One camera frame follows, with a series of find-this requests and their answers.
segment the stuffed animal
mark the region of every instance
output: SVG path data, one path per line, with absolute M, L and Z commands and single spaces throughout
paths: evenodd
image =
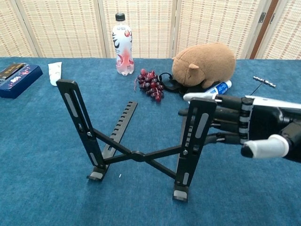
M 178 83 L 185 87 L 201 84 L 204 89 L 230 80 L 236 66 L 233 52 L 218 42 L 188 47 L 173 60 L 172 73 Z

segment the grape bunch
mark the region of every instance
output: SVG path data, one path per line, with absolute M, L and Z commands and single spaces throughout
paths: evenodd
M 135 79 L 135 84 L 136 80 L 138 80 L 139 88 L 157 102 L 160 102 L 164 97 L 162 91 L 164 86 L 159 82 L 158 76 L 155 74 L 154 70 L 147 72 L 144 68 L 141 69 L 140 75 Z

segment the blue carpet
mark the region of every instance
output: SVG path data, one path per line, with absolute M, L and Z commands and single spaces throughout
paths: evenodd
M 113 59 L 0 58 L 0 70 L 26 62 L 44 73 L 17 99 L 0 98 L 1 226 L 301 224 L 301 164 L 244 158 L 238 145 L 204 147 L 188 203 L 173 201 L 174 181 L 144 162 L 115 163 L 102 182 L 87 180 L 92 165 L 49 82 L 48 64 L 58 61 L 62 78 L 78 83 L 96 129 L 110 135 L 132 100 L 138 106 L 121 144 L 144 153 L 179 144 L 177 112 L 188 104 L 175 93 L 157 104 L 133 91 L 140 68 L 171 72 L 170 59 L 136 59 L 134 74 L 123 77 Z M 301 61 L 238 60 L 227 94 L 251 94 L 259 85 L 253 76 L 277 85 L 255 95 L 301 103 Z M 175 170 L 176 156 L 160 162 Z

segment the robotic hand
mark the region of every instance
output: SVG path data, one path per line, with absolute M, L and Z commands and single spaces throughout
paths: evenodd
M 210 127 L 226 131 L 208 134 L 204 145 L 241 144 L 241 154 L 245 157 L 284 157 L 301 162 L 301 104 L 216 93 L 188 93 L 183 99 L 190 102 L 195 97 L 217 103 Z M 181 116 L 187 113 L 188 109 L 178 112 Z

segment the plush toy ear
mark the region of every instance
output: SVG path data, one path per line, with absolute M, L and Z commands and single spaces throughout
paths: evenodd
M 189 68 L 191 68 L 191 69 L 198 69 L 199 67 L 198 67 L 197 65 L 191 63 L 191 64 L 189 65 Z

